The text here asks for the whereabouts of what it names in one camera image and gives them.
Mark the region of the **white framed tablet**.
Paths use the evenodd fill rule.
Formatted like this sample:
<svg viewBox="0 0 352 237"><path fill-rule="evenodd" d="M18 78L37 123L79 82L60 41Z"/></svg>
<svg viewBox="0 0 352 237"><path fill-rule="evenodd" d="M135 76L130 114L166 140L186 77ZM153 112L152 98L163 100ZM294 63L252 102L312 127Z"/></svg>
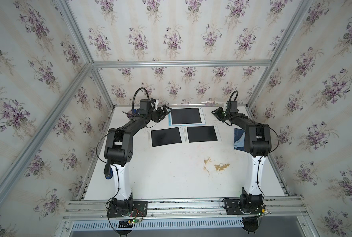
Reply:
<svg viewBox="0 0 352 237"><path fill-rule="evenodd" d="M149 132L149 147L161 147L185 143L184 132L181 127L155 129Z"/></svg>
<svg viewBox="0 0 352 237"><path fill-rule="evenodd" d="M218 128L213 125L187 126L185 131L189 143L221 142Z"/></svg>

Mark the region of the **blue framed drawing tablet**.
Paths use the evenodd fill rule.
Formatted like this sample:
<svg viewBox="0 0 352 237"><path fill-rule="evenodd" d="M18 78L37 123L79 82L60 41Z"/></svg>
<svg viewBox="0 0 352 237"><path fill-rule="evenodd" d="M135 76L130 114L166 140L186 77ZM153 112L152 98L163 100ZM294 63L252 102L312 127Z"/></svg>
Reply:
<svg viewBox="0 0 352 237"><path fill-rule="evenodd" d="M202 107L172 109L169 114L169 126L187 126L206 124Z"/></svg>

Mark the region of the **light blue microfiber cloth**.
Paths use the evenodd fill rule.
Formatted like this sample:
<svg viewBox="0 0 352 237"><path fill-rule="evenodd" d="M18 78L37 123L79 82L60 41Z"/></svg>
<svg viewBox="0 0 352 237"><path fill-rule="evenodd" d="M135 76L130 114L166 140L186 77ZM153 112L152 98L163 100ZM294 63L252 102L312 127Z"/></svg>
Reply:
<svg viewBox="0 0 352 237"><path fill-rule="evenodd" d="M241 137L234 143L234 149L239 151L245 151L244 149L244 137Z"/></svg>

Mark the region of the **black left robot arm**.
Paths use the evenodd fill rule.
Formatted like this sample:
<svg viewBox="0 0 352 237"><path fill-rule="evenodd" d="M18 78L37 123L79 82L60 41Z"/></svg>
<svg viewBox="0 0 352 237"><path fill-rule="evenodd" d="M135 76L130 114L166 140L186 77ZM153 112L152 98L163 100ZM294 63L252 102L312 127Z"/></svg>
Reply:
<svg viewBox="0 0 352 237"><path fill-rule="evenodd" d="M129 181L128 163L134 153L134 136L153 121L159 123L172 109L166 105L158 106L156 99L150 98L147 89L141 87L134 93L135 99L140 91L144 91L146 98L139 102L139 109L132 103L132 115L129 121L119 127L110 128L98 143L105 141L103 163L104 175L107 180L114 179L116 192L106 203L107 218L131 217L136 218L140 211L135 208L133 191Z"/></svg>

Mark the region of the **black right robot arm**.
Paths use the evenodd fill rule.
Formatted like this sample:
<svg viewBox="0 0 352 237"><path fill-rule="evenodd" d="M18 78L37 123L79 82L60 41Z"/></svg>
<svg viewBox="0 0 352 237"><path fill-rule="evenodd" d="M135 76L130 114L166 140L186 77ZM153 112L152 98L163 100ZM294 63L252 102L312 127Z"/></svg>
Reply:
<svg viewBox="0 0 352 237"><path fill-rule="evenodd" d="M269 125L259 123L238 110L235 90L224 107L212 111L214 117L228 126L240 127L234 131L234 147L250 156L248 178L238 199L224 198L222 207L228 215L255 215L265 213L264 192L261 188L261 179L266 158L273 151Z"/></svg>

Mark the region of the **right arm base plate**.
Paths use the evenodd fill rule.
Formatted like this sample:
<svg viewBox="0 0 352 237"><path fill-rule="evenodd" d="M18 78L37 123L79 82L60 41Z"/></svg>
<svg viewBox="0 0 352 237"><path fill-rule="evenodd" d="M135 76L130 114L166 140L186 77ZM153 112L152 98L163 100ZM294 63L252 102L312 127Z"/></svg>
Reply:
<svg viewBox="0 0 352 237"><path fill-rule="evenodd" d="M243 204L240 199L224 198L221 206L227 215L262 216L265 213L265 204Z"/></svg>

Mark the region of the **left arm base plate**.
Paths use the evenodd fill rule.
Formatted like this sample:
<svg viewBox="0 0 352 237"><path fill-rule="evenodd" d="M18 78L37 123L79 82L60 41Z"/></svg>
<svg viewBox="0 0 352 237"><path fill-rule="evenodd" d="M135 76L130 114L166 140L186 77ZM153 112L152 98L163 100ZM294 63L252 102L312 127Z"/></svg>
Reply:
<svg viewBox="0 0 352 237"><path fill-rule="evenodd" d="M134 217L147 216L147 201L114 201L110 203L107 208L108 218L127 217L133 219Z"/></svg>

